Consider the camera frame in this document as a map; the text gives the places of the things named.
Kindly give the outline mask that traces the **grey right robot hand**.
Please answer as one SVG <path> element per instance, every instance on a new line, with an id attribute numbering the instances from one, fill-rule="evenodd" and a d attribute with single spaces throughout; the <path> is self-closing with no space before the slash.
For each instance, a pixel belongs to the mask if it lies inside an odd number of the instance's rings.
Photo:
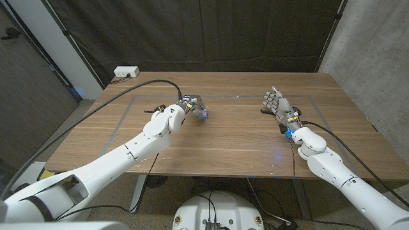
<path id="1" fill-rule="evenodd" d="M 275 86 L 272 86 L 271 92 L 266 92 L 264 99 L 263 105 L 275 115 L 280 124 L 291 131 L 302 127 L 298 112 Z"/>

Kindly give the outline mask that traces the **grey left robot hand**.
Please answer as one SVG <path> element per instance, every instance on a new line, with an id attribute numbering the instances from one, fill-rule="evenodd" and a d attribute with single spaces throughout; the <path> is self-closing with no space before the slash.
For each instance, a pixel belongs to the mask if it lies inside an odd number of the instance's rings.
<path id="1" fill-rule="evenodd" d="M 185 114 L 191 112 L 198 120 L 208 119 L 206 107 L 199 95 L 184 95 L 181 101 L 186 105 Z"/>

